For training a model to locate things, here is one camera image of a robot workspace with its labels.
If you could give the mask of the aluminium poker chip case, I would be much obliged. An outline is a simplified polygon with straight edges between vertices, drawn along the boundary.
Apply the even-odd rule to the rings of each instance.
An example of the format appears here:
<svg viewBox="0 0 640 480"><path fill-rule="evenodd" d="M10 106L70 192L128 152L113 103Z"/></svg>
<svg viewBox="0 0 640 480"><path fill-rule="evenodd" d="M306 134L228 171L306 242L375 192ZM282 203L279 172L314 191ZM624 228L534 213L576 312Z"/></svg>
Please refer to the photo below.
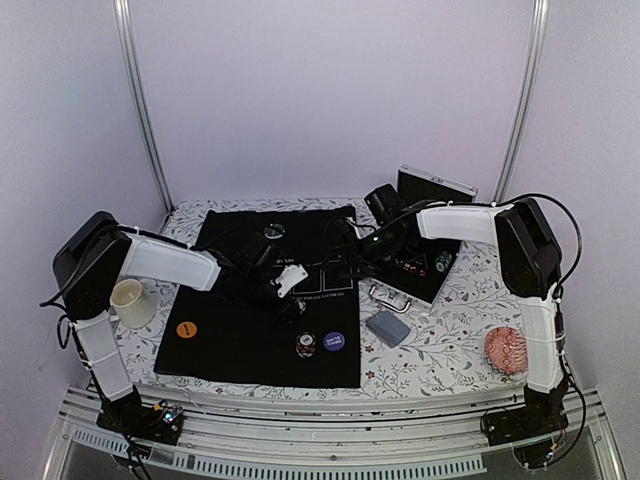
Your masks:
<svg viewBox="0 0 640 480"><path fill-rule="evenodd" d="M474 186L403 164L397 171L396 185L386 184L377 188L365 197L365 203L377 225L383 227L399 217L404 208L421 201L427 204L438 201L472 203L477 193ZM412 234L415 242L397 258L424 255L428 262L426 276L413 276L394 264L371 279L369 297L395 313L405 313L410 307L428 311L439 296L461 247L459 240L427 240L417 233ZM453 263L448 271L440 273L434 261L442 251L453 254Z"/></svg>

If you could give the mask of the left aluminium frame post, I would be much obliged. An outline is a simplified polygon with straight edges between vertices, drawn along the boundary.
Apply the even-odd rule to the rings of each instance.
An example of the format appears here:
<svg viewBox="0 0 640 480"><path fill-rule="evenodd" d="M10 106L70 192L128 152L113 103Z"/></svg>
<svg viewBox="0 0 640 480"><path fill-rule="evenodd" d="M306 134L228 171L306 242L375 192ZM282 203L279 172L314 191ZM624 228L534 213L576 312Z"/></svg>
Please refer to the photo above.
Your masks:
<svg viewBox="0 0 640 480"><path fill-rule="evenodd" d="M137 123L139 125L142 142L150 165L152 179L165 213L170 214L175 209L175 205L170 192L165 169L160 158L152 119L144 91L143 77L139 65L134 36L130 2L127 0L115 0L113 5L125 71L128 77Z"/></svg>

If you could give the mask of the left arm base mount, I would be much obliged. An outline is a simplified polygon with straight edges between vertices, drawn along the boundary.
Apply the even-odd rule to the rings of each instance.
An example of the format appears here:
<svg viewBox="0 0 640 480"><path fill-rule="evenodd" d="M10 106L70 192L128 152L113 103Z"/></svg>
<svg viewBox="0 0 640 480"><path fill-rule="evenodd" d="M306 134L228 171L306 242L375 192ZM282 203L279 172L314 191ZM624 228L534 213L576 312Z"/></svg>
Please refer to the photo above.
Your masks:
<svg viewBox="0 0 640 480"><path fill-rule="evenodd" d="M184 409L161 400L153 406L111 402L103 405L98 427L134 439L176 446L182 433Z"/></svg>

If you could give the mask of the red black chip row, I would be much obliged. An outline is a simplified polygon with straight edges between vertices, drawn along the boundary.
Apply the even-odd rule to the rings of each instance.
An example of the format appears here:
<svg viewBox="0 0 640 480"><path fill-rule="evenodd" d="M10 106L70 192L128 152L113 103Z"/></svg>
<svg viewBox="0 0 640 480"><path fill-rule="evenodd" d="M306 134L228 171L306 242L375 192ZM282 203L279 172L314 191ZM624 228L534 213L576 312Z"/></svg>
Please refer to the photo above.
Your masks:
<svg viewBox="0 0 640 480"><path fill-rule="evenodd" d="M397 268L413 276L425 277L428 271L428 262L424 255L396 258L394 262Z"/></svg>

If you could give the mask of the aluminium frame post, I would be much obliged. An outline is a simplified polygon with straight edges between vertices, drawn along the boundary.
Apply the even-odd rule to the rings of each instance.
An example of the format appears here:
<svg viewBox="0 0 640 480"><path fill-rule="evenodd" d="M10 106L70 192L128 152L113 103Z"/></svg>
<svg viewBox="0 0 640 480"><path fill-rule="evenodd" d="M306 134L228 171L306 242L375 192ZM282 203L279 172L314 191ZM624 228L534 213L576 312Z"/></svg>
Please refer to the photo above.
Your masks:
<svg viewBox="0 0 640 480"><path fill-rule="evenodd" d="M550 2L548 0L535 0L533 2L533 13L527 53L524 62L524 71L502 167L493 194L494 202L502 202L506 199L511 180L516 169L519 150L526 129L526 122L534 95L537 74L544 48L549 4Z"/></svg>
<svg viewBox="0 0 640 480"><path fill-rule="evenodd" d="M127 0L115 0L113 5L125 71L128 77L137 123L139 125L142 142L150 165L152 179L165 213L170 214L175 209L175 205L170 192L165 169L160 158L152 119L144 91L143 77L139 65L134 36L130 2Z"/></svg>

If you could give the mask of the purple small blind button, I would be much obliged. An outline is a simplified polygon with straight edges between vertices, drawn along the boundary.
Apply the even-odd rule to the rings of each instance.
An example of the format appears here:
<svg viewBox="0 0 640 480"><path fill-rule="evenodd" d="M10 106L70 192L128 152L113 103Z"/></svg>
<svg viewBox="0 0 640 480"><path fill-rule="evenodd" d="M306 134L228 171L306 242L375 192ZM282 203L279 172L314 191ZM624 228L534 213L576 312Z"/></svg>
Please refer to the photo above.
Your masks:
<svg viewBox="0 0 640 480"><path fill-rule="evenodd" d="M327 351L337 352L344 348L345 336L340 332L330 332L324 336L323 346Z"/></svg>

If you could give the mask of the orange big blind button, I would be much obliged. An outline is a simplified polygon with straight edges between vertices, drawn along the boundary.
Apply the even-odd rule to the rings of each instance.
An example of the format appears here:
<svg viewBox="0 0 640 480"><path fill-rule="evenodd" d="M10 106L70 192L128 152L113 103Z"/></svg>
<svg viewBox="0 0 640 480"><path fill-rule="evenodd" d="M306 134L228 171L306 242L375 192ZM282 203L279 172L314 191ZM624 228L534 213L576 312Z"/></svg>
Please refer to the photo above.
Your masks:
<svg viewBox="0 0 640 480"><path fill-rule="evenodd" d="M176 334L182 339L193 338L197 332L197 325L191 321L183 321L176 326Z"/></svg>

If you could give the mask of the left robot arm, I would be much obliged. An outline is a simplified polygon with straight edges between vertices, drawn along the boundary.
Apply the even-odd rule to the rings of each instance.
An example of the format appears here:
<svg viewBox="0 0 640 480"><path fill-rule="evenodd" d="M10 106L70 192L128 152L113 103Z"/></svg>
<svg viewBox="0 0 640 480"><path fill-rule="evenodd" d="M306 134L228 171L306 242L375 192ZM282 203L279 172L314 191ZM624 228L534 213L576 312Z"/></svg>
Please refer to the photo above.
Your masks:
<svg viewBox="0 0 640 480"><path fill-rule="evenodd" d="M305 310L291 291L308 273L300 264L275 271L277 247L260 234L230 255L211 243L189 245L94 214L53 260L58 291L41 307L63 311L80 361L101 398L104 428L153 439L181 430L182 409L161 401L143 405L124 365L111 322L140 325L154 313L141 281L169 282L259 308L274 322L298 319Z"/></svg>

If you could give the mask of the right aluminium frame post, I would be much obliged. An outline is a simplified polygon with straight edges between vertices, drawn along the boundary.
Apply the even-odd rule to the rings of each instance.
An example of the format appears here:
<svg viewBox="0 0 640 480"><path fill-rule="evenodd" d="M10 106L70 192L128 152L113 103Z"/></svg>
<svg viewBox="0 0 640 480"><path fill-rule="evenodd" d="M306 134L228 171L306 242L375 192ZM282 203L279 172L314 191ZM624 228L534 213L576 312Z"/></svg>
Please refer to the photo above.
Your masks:
<svg viewBox="0 0 640 480"><path fill-rule="evenodd" d="M524 71L502 167L493 194L494 202L502 202L506 199L511 180L516 169L519 150L526 129L526 122L534 95L537 74L544 48L549 4L550 2L548 0L535 0L533 2L533 13L527 53L524 62Z"/></svg>

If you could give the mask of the clear acrylic dealer button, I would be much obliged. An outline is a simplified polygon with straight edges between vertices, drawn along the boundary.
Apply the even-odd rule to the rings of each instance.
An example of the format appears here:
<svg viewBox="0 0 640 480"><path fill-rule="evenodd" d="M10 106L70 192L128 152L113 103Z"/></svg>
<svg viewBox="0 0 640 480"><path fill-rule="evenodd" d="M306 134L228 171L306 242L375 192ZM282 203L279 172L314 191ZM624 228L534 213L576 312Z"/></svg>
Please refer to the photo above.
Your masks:
<svg viewBox="0 0 640 480"><path fill-rule="evenodd" d="M264 228L264 236L268 240L279 240L285 235L285 229L282 225L271 223Z"/></svg>

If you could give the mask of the orange black poker chip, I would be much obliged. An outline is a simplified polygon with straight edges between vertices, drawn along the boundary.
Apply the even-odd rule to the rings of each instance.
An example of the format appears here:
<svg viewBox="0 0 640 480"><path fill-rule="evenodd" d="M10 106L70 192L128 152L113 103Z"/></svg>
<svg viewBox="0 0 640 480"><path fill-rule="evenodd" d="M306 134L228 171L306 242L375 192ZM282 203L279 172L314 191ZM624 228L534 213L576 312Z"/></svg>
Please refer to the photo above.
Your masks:
<svg viewBox="0 0 640 480"><path fill-rule="evenodd" d="M311 333L302 333L296 338L295 350L299 357L310 358L316 351L316 338Z"/></svg>

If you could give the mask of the cream ceramic mug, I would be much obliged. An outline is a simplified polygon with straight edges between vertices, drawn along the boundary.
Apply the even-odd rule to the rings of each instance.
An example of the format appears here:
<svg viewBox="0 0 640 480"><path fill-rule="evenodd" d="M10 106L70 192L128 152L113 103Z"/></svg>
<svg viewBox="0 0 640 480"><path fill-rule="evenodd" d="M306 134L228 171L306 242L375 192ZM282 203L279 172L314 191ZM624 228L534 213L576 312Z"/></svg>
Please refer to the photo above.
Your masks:
<svg viewBox="0 0 640 480"><path fill-rule="evenodd" d="M156 300L135 279L125 279L118 282L110 296L111 321L119 321L131 329L146 326L156 312Z"/></svg>

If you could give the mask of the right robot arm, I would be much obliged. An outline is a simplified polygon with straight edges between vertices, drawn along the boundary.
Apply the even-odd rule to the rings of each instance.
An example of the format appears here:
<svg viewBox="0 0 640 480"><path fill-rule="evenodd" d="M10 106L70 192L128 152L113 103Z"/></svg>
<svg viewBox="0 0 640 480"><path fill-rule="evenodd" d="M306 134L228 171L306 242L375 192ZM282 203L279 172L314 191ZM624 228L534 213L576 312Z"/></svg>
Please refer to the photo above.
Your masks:
<svg viewBox="0 0 640 480"><path fill-rule="evenodd" d="M495 248L502 282L516 298L524 329L528 370L525 405L508 421L490 414L487 431L509 428L537 436L565 428L563 399L571 383L562 360L565 328L560 310L566 275L562 251L538 202L539 194L523 194L502 203L420 200L404 203L390 185L373 191L369 209L377 225L360 236L355 223L332 218L323 239L330 257L371 277L380 262L419 240L453 240Z"/></svg>

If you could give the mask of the black poker playing mat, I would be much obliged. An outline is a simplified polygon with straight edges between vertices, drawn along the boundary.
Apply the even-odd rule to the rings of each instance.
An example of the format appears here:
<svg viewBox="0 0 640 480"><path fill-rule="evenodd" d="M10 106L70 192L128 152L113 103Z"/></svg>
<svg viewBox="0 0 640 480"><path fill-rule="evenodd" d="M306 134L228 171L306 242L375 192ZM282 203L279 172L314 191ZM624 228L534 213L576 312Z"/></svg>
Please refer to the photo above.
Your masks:
<svg viewBox="0 0 640 480"><path fill-rule="evenodd" d="M285 235L274 242L282 252L274 269L281 271L287 263L305 267L308 278L292 292L304 301L305 312L295 323L267 325L259 310L180 287L156 354L155 372L234 384L359 388L358 284L322 263L327 254L323 239L327 223L337 216L355 215L352 206L289 212L209 211L196 243L211 243L225 255L271 223L284 227ZM183 321L197 325L193 338L176 334L176 326ZM305 332L316 338L310 358L299 357L295 350L296 338ZM330 332L345 336L340 351L324 348L324 336Z"/></svg>

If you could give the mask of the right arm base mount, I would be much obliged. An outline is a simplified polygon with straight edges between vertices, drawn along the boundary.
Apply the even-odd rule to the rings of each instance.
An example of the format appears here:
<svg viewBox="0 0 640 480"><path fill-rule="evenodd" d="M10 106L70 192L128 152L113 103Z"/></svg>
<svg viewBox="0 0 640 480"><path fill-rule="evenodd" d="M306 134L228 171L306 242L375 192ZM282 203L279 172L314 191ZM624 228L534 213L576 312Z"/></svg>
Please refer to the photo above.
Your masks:
<svg viewBox="0 0 640 480"><path fill-rule="evenodd" d="M487 410L480 420L480 429L490 446L544 436L541 441L512 449L515 460L530 470L546 467L555 459L568 426L563 407L553 413L530 405L512 409L501 407Z"/></svg>

